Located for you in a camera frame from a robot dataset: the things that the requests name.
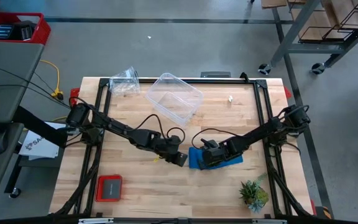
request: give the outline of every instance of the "transparent plastic bag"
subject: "transparent plastic bag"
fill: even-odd
[[[139,77],[135,69],[131,67],[117,75],[113,75],[110,78],[110,91],[116,96],[139,94]]]

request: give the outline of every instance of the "blue sponge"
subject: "blue sponge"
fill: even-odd
[[[203,154],[203,151],[200,149],[196,149],[194,147],[189,148],[189,168],[190,169],[200,169],[200,166],[198,165],[198,161],[200,161],[201,163],[203,162],[202,154]],[[238,156],[230,161],[221,162],[217,166],[209,167],[206,169],[217,169],[217,168],[221,168],[224,166],[229,166],[229,165],[233,165],[233,164],[237,164],[237,163],[241,163],[241,162],[242,162],[242,156]]]

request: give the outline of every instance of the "black desk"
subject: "black desk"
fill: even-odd
[[[42,44],[0,42],[0,68],[24,79],[21,80],[0,70],[0,85],[23,85],[0,86],[0,125],[11,124],[12,122],[22,123],[24,127],[45,137],[46,140],[58,146],[64,146],[67,140],[66,134],[56,131],[34,116],[30,111],[19,106],[25,89],[29,85],[27,81],[30,81],[32,78],[43,49],[44,46]],[[9,130],[9,149],[0,154],[0,182],[16,148],[23,125],[14,126],[14,128]]]

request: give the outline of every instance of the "caster wheel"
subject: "caster wheel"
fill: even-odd
[[[325,69],[326,67],[324,66],[323,63],[316,63],[311,67],[310,72],[315,75],[320,75],[324,72]]]
[[[20,193],[22,193],[21,189],[14,188],[13,192],[9,194],[9,198],[17,198],[20,195]]]
[[[262,64],[262,65],[259,66],[258,72],[263,74],[263,75],[268,75],[270,73],[271,69],[272,68],[270,67],[270,65]]]

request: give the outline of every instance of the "red bin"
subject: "red bin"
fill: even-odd
[[[42,13],[20,13],[20,12],[0,12],[0,24],[12,24],[20,22],[18,16],[34,16],[39,17],[39,21],[34,29],[34,33],[30,40],[0,40],[1,42],[18,42],[18,43],[33,43],[46,44],[50,34],[50,26],[44,19]]]

